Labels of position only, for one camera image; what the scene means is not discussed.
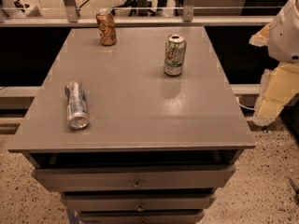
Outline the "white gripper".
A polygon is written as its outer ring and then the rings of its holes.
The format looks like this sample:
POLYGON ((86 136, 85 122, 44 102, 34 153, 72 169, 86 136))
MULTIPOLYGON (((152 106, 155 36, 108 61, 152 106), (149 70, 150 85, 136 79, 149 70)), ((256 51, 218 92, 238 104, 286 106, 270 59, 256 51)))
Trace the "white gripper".
POLYGON ((254 106, 253 122, 267 126, 274 122, 284 106, 299 92, 299 0, 289 0, 271 24, 253 35, 249 43, 268 46, 270 57, 280 63, 265 69, 254 106))

